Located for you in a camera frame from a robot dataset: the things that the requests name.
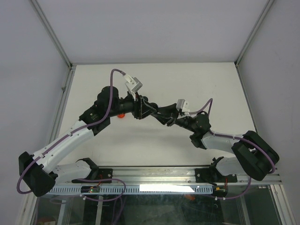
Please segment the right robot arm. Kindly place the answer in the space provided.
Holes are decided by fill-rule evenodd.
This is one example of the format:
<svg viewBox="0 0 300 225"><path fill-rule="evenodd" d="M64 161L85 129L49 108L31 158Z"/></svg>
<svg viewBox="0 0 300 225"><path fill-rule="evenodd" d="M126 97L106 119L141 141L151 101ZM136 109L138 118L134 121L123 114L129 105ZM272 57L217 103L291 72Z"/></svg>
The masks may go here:
<svg viewBox="0 0 300 225"><path fill-rule="evenodd" d="M249 130L242 135L217 133L211 129L209 112L204 109L190 112L184 105L155 106L153 117L163 125L177 125L192 132L189 138L196 148L233 154L233 157L220 156L212 161L212 180L221 181L227 175L245 173L262 181L275 172L279 155L255 131Z"/></svg>

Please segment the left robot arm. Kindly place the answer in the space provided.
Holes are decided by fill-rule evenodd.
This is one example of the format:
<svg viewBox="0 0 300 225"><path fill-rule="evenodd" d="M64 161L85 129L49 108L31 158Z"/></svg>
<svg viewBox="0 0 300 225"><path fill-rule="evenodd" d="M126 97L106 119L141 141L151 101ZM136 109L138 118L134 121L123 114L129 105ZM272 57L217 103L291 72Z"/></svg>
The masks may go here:
<svg viewBox="0 0 300 225"><path fill-rule="evenodd" d="M109 126L111 117L131 113L140 120L155 113L157 109L157 104L148 102L147 97L138 93L128 93L125 98L120 98L117 88L104 87L94 104L61 138L33 154L24 152L19 156L20 179L36 197L47 194L56 184L66 181L95 181L99 168L90 158L79 159L73 164L58 164L77 146Z"/></svg>

